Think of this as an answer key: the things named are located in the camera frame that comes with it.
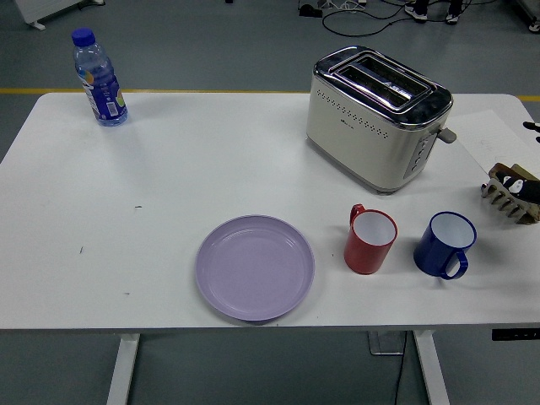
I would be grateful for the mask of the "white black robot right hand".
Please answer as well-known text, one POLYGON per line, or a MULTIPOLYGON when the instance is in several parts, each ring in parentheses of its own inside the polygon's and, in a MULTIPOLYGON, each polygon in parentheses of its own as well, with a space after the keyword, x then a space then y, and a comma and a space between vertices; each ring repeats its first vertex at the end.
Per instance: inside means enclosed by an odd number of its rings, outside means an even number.
POLYGON ((503 186, 513 197, 528 203, 539 203, 539 181, 508 175, 503 178, 503 186))

